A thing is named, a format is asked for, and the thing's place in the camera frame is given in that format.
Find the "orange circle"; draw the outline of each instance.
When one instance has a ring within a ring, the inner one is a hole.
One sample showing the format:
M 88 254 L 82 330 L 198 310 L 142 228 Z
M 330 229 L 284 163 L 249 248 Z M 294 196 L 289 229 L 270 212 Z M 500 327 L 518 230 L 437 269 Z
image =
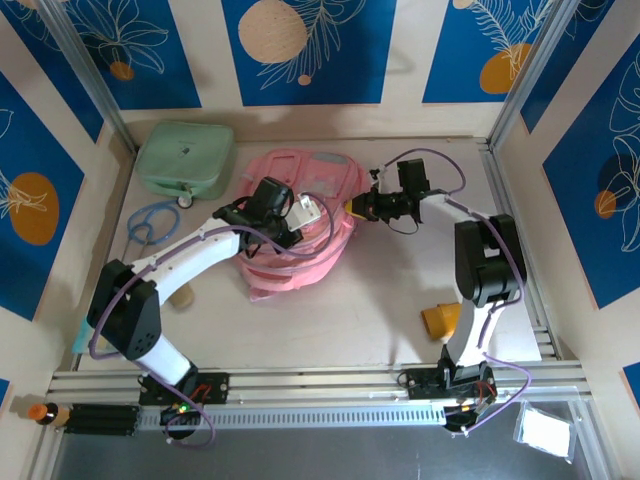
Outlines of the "orange circle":
M 46 245 L 56 233 L 60 216 L 55 187 L 39 173 L 23 173 L 16 177 L 11 187 L 9 195 L 14 206 L 10 208 L 9 216 L 13 229 L 31 245 Z
M 122 80 L 123 82 L 133 80 L 133 77 L 135 75 L 133 72 L 133 68 L 120 61 L 113 62 L 111 65 L 109 65 L 109 71 L 111 72 L 111 75 L 116 77 L 118 80 Z
M 31 405 L 31 407 L 29 408 L 29 411 L 27 412 L 27 416 L 31 419 L 31 420 L 42 420 L 44 417 L 47 416 L 47 406 L 43 405 L 41 403 L 35 403 L 33 405 Z
M 609 190 L 603 190 L 596 196 L 596 213 L 605 220 L 616 213 L 616 196 Z
M 496 53 L 482 67 L 480 88 L 486 93 L 508 93 L 522 68 L 531 45 L 518 43 L 508 50 Z

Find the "blue tubing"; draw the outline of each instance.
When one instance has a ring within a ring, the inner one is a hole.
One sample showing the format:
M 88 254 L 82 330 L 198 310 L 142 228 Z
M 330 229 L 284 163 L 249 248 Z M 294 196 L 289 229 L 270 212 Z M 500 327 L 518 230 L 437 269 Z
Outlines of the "blue tubing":
M 159 243 L 165 242 L 171 237 L 178 227 L 180 226 L 180 212 L 174 206 L 176 203 L 175 200 L 163 200 L 162 202 L 152 203 L 151 205 L 147 205 L 146 207 L 142 207 L 140 210 L 135 212 L 133 215 L 129 217 L 127 220 L 127 230 L 129 231 L 129 239 L 140 245 L 158 245 Z M 163 235 L 162 237 L 153 238 L 154 230 L 151 225 L 151 219 L 160 212 L 171 212 L 175 217 L 175 221 L 171 229 Z M 133 223 L 136 217 L 146 213 L 144 219 L 139 223 Z M 138 231 L 142 229 L 147 230 L 147 235 L 145 238 L 140 238 L 138 236 Z

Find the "orange bottle cap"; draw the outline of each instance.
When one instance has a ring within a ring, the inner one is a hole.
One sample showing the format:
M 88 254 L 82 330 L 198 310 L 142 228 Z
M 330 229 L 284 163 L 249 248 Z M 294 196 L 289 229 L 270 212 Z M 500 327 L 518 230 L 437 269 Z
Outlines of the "orange bottle cap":
M 31 420 L 35 420 L 37 422 L 38 420 L 42 420 L 47 416 L 47 411 L 48 410 L 46 405 L 36 403 L 34 405 L 31 405 L 31 408 L 27 412 L 27 415 Z

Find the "beige circle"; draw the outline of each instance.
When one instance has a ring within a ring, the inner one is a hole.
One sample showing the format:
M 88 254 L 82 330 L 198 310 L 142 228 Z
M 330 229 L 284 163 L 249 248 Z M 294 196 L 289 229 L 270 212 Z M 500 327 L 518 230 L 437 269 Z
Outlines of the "beige circle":
M 238 24 L 240 43 L 257 62 L 281 63 L 307 44 L 307 28 L 298 12 L 281 0 L 260 0 Z
M 476 0 L 453 0 L 453 6 L 459 10 L 469 8 Z
M 58 0 L 58 2 L 59 2 L 59 3 L 64 3 L 64 2 L 67 2 L 67 1 L 68 1 L 68 0 Z M 32 10 L 35 10 L 36 8 L 38 8 L 38 7 L 36 6 L 36 4 L 34 3 L 34 2 L 35 2 L 35 0 L 16 0 L 16 2 L 18 2 L 18 3 L 22 4 L 22 5 L 24 5 L 24 6 L 25 6 L 25 7 L 27 7 L 27 8 L 30 8 L 30 9 L 32 9 Z

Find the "pink plastic bag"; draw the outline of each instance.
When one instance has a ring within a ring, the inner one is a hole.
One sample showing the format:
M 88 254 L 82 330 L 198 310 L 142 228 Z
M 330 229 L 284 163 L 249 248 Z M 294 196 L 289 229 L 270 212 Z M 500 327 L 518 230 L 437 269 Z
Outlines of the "pink plastic bag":
M 356 227 L 356 219 L 344 211 L 346 201 L 370 188 L 367 172 L 352 158 L 327 152 L 279 149 L 254 159 L 240 179 L 237 197 L 252 195 L 264 177 L 273 177 L 293 193 L 319 195 L 332 210 L 335 232 L 329 247 L 311 260 L 277 255 L 263 245 L 252 259 L 238 255 L 242 276 L 250 285 L 251 301 L 315 283 L 329 273 L 340 258 Z M 304 240 L 293 247 L 300 253 L 317 251 L 329 238 L 329 216 L 302 229 Z

